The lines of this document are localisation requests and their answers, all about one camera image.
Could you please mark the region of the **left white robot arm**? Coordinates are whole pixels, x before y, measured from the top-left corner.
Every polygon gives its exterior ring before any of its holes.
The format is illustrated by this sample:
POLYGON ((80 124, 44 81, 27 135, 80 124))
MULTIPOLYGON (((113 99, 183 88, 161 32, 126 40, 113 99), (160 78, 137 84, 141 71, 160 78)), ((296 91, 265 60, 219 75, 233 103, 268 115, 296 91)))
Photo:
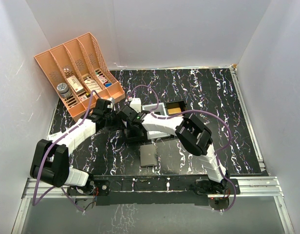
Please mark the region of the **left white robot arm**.
POLYGON ((63 185, 76 186, 85 195, 94 191, 95 183, 91 180, 91 174, 72 168, 69 156, 80 144, 101 129, 112 129, 121 125, 117 122, 114 103, 112 97, 97 99, 95 107, 87 111, 56 140, 42 139, 37 143, 30 169, 30 176, 37 180, 34 195, 37 195, 41 181, 57 188, 63 185))

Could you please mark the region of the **black and white tray set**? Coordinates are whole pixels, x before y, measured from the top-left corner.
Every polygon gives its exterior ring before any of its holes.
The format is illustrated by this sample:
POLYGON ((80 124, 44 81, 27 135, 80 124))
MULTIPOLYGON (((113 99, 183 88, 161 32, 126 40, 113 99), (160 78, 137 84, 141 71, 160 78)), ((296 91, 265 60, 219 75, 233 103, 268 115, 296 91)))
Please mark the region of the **black and white tray set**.
MULTIPOLYGON (((186 111, 187 103, 184 100, 180 101, 184 102, 185 106, 183 111, 186 111)), ((142 123, 146 129, 146 140, 165 138, 175 135, 176 126, 178 126, 182 121, 181 116, 178 115, 179 113, 169 116, 166 109, 166 103, 167 102, 159 102, 157 104, 142 105, 142 110, 149 111, 149 114, 145 116, 142 123)))

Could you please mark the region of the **grey leather card holder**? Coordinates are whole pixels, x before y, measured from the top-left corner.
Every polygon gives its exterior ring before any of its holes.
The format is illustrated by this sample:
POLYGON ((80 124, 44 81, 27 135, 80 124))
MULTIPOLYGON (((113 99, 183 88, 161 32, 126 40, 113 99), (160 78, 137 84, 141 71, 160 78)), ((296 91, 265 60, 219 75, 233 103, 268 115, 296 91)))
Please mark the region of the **grey leather card holder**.
POLYGON ((157 165, 156 147, 153 144, 140 146, 140 165, 141 167, 157 165))

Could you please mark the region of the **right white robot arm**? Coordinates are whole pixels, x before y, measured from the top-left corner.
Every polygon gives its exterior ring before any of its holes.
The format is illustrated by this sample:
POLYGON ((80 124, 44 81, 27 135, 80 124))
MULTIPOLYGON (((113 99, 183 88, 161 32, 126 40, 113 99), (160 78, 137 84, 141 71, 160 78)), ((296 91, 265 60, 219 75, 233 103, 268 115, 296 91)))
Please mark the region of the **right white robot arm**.
POLYGON ((124 125, 128 141, 147 140, 148 132, 178 137, 187 152, 202 157, 212 190, 221 194, 228 189, 229 175, 215 155, 212 132, 193 110, 164 116, 155 114, 154 110, 137 111, 125 105, 117 112, 117 117, 124 125))

